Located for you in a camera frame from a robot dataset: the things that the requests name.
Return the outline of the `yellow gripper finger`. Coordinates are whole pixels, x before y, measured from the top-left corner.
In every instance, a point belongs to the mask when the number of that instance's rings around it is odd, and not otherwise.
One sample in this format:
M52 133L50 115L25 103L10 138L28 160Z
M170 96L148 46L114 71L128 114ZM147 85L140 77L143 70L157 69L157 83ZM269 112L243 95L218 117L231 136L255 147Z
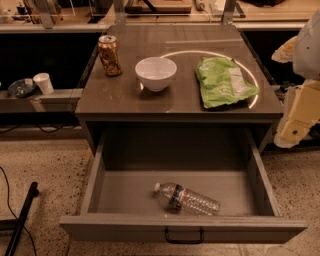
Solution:
M284 114L274 137L280 148L298 145L320 120L320 81L306 80L290 87L284 100Z
M294 47L297 37L294 36L281 45L271 56L273 61L288 63L293 60Z

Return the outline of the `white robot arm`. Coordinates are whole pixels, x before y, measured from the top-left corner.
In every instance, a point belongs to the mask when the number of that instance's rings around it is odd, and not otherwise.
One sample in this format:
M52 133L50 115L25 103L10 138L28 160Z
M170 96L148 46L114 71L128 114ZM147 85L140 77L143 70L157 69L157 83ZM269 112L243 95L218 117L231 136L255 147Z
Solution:
M284 115L274 143L281 148L298 145L320 120L320 10L297 36L286 41L272 55L279 63L292 63L293 72L305 79L285 96Z

